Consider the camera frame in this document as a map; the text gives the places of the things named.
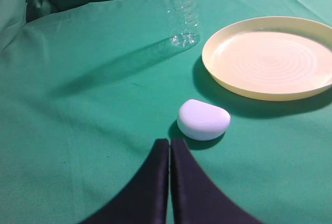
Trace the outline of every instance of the green table surface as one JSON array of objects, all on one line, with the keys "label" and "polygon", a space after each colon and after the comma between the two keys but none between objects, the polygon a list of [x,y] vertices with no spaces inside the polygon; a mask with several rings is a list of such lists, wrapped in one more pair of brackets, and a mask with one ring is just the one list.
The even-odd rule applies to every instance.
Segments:
[{"label": "green table surface", "polygon": [[160,0],[91,3],[18,31],[0,52],[1,223],[91,215],[156,138],[180,135],[174,121],[188,99],[231,113],[222,140],[188,141],[224,193],[264,223],[332,223],[332,90],[251,100],[220,87],[201,61],[226,25],[274,15],[332,24],[332,1],[199,0],[199,9],[202,40],[181,53],[164,50]]}]

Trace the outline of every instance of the plate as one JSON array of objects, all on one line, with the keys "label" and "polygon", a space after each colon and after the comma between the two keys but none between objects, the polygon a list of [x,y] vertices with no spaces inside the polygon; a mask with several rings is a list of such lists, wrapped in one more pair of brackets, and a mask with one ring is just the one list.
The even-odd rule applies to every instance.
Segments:
[{"label": "plate", "polygon": [[202,58],[212,77],[236,94],[303,99],[332,87],[332,28],[294,17],[248,19],[211,36]]}]

